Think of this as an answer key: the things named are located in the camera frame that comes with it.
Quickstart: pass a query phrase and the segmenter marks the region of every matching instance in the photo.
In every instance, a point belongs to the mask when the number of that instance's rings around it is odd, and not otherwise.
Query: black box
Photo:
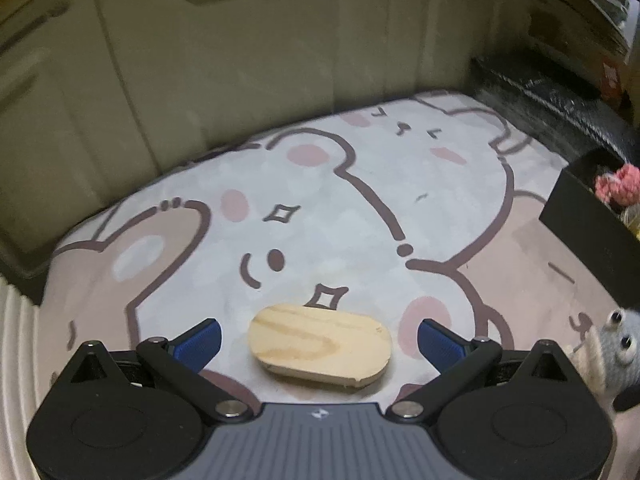
[[[540,221],[591,271],[622,308],[640,307],[640,241],[606,205],[593,185],[599,166],[616,171],[622,161],[604,148],[562,172]]]

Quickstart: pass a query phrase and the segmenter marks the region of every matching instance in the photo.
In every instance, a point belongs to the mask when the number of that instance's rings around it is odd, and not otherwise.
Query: blue gripper pad
[[[174,358],[198,373],[220,351],[222,328],[215,319],[207,319],[178,336],[172,344],[175,345]]]
[[[467,355],[466,347],[425,319],[418,327],[418,349],[437,371],[443,373]]]

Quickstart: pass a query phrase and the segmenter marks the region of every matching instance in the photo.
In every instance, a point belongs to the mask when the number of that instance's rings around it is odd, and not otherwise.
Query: pink cheek
[[[450,328],[451,316],[440,300],[431,296],[416,298],[407,306],[398,327],[398,346],[405,355],[420,359],[418,350],[418,327],[423,319],[431,318]]]
[[[329,160],[329,154],[315,144],[300,144],[287,152],[287,158],[298,166],[314,168]]]
[[[458,155],[456,152],[452,152],[449,148],[431,148],[430,152],[438,158],[448,160],[449,162],[453,162],[459,166],[464,166],[466,164],[466,159]]]
[[[220,199],[220,211],[230,222],[241,222],[249,214],[249,201],[237,189],[227,189]]]
[[[371,122],[362,114],[357,112],[349,112],[340,115],[340,118],[349,126],[357,126],[359,128],[366,128],[371,125]]]

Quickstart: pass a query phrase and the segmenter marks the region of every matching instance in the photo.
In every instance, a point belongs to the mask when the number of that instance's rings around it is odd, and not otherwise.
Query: wood grain
[[[391,359],[391,336],[375,319],[291,304],[262,309],[248,341],[275,374],[355,388],[380,377]]]

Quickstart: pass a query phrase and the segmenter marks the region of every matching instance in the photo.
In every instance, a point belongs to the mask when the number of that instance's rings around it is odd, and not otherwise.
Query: pink yarn ball
[[[605,204],[612,200],[624,207],[640,203],[640,170],[625,164],[614,175],[596,177],[595,194]]]

